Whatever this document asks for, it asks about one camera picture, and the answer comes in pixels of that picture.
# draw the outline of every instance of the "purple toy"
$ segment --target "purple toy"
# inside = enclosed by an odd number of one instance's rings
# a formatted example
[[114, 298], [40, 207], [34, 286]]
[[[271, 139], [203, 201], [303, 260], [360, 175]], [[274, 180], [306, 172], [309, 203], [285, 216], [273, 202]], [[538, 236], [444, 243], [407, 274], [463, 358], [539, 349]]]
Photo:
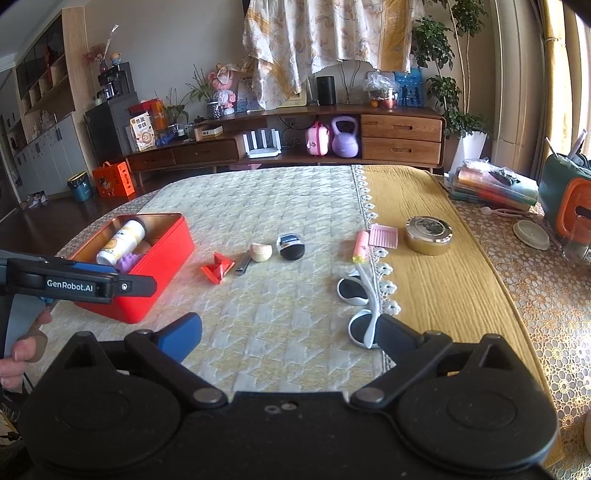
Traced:
[[[355, 129], [352, 134], [344, 133], [337, 127], [337, 122], [351, 122]], [[335, 138], [333, 139], [333, 151], [339, 157], [352, 158], [356, 157], [359, 153], [359, 144], [357, 143], [357, 131], [359, 130], [359, 124], [356, 118], [352, 116], [337, 116], [332, 121], [333, 132]]]
[[127, 254], [117, 260], [115, 268], [119, 273], [128, 274], [134, 268], [145, 254], [135, 255]]

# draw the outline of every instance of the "red tin box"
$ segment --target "red tin box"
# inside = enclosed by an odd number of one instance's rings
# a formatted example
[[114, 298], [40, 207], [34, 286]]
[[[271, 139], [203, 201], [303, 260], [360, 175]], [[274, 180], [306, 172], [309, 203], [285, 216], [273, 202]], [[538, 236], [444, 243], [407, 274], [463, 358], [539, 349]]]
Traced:
[[133, 218], [140, 218], [146, 225], [147, 232], [144, 240], [152, 247], [129, 273], [154, 277], [158, 284], [156, 293], [149, 298], [118, 297], [109, 305], [75, 302], [76, 305], [86, 310], [125, 323], [138, 323], [143, 320], [195, 249], [187, 222], [180, 213], [119, 215], [105, 225], [71, 259], [96, 263], [96, 254], [100, 249], [124, 226], [125, 222]]

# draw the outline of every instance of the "wall socket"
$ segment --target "wall socket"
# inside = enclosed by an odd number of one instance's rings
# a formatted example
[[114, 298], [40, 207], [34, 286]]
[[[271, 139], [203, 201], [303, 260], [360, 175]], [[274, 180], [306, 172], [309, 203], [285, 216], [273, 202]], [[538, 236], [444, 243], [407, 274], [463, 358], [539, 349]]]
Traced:
[[291, 128], [294, 128], [297, 124], [297, 120], [293, 116], [288, 116], [288, 117], [284, 118], [283, 121], [285, 122], [285, 124], [288, 127], [291, 127]]

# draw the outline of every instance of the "black mini fridge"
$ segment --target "black mini fridge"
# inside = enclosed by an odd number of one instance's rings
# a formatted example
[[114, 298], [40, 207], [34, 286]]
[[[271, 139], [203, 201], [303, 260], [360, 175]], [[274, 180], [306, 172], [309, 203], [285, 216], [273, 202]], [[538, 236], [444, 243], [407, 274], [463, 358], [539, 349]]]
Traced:
[[131, 119], [129, 107], [138, 103], [134, 92], [111, 98], [86, 112], [86, 126], [99, 165], [124, 161], [135, 151], [125, 128]]

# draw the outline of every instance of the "white cabinet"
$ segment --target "white cabinet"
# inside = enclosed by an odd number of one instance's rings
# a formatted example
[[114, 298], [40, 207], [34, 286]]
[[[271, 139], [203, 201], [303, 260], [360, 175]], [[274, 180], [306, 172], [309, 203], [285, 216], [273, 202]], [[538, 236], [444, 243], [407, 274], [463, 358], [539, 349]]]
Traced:
[[28, 195], [32, 195], [33, 193], [42, 190], [41, 180], [37, 175], [37, 170], [33, 163], [33, 155], [31, 154], [31, 150], [32, 148], [30, 145], [26, 146], [14, 156], [18, 173], [21, 176], [22, 188]]
[[74, 119], [71, 115], [67, 116], [56, 125], [56, 132], [59, 141], [66, 152], [67, 162], [72, 171], [70, 177], [77, 173], [87, 171], [84, 154], [82, 153], [78, 134], [74, 127]]
[[72, 172], [68, 163], [63, 137], [61, 136], [60, 130], [56, 127], [52, 127], [45, 135], [47, 136], [47, 145], [49, 146], [53, 163], [56, 166], [59, 191], [66, 192], [68, 190], [67, 181], [74, 175], [74, 172]]
[[33, 164], [37, 169], [38, 175], [40, 173], [44, 174], [44, 177], [41, 180], [41, 186], [46, 195], [53, 195], [65, 191], [65, 189], [61, 188], [60, 176], [57, 172], [57, 167], [53, 161], [53, 156], [51, 155], [49, 147], [51, 132], [52, 130], [45, 132], [34, 142], [35, 148], [37, 149], [37, 156], [35, 157]]
[[[23, 159], [25, 150], [28, 155], [26, 161]], [[27, 193], [40, 190], [46, 195], [68, 192], [68, 179], [86, 171], [71, 116], [40, 135], [25, 150], [15, 156], [15, 161]]]

